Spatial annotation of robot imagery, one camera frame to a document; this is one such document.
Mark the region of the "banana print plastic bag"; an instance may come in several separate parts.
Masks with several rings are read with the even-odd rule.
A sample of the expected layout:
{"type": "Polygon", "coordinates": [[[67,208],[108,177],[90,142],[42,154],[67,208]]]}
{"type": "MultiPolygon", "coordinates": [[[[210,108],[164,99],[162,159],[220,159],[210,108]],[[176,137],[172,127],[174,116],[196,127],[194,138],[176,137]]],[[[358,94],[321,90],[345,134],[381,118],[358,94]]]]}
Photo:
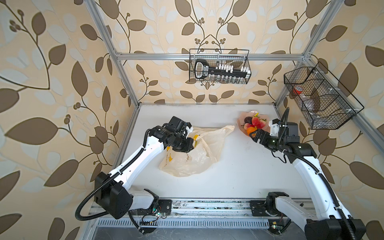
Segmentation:
{"type": "Polygon", "coordinates": [[[171,176],[183,178],[201,174],[219,162],[225,139],[234,131],[234,126],[216,128],[194,128],[188,135],[193,139],[194,149],[188,153],[166,148],[166,156],[159,169],[171,176]]]}

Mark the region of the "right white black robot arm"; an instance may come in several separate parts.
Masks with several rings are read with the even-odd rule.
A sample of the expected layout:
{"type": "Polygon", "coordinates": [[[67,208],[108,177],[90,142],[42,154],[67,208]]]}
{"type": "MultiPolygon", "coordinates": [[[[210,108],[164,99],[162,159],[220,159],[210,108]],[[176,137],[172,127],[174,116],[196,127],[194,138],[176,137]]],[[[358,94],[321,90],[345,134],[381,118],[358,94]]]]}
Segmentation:
{"type": "Polygon", "coordinates": [[[284,142],[283,136],[271,136],[264,130],[256,130],[249,136],[271,152],[279,151],[288,158],[304,181],[316,211],[312,215],[288,194],[270,192],[261,206],[267,214],[287,216],[308,240],[360,240],[364,236],[366,227],[363,221],[354,219],[339,200],[311,145],[292,137],[284,142]]]}

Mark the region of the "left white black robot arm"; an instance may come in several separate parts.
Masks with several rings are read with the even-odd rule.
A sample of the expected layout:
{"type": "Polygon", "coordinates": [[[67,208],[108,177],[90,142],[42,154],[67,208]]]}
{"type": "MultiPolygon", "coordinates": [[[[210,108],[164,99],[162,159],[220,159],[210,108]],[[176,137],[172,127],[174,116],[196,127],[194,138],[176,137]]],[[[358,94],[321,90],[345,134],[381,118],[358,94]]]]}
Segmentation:
{"type": "Polygon", "coordinates": [[[89,221],[105,215],[122,218],[133,210],[155,210],[158,196],[148,189],[132,190],[131,187],[144,168],[166,148],[175,152],[188,153],[193,150],[194,139],[191,123],[173,116],[168,123],[146,130],[143,144],[124,162],[108,174],[99,173],[95,189],[85,197],[75,211],[79,221],[89,221]],[[82,216],[81,210],[90,200],[104,209],[102,213],[82,216]]]}

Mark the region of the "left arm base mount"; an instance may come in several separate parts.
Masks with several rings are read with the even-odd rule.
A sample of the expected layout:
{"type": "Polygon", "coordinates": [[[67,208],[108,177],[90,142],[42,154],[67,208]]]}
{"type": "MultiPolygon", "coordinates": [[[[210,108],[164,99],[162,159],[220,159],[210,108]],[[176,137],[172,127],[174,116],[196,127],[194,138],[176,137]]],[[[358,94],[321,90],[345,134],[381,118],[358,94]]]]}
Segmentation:
{"type": "Polygon", "coordinates": [[[156,216],[169,216],[172,211],[171,199],[159,199],[156,203],[152,204],[148,209],[133,210],[133,214],[137,216],[156,215],[156,216]]]}

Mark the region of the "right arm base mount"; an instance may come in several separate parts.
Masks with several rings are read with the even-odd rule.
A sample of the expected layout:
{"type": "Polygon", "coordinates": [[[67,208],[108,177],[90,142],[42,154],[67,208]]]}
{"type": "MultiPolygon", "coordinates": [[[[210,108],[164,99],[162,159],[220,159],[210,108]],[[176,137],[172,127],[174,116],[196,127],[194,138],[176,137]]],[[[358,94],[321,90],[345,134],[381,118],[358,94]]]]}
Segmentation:
{"type": "Polygon", "coordinates": [[[265,200],[252,200],[250,201],[250,209],[253,217],[269,217],[266,212],[265,200]]]}

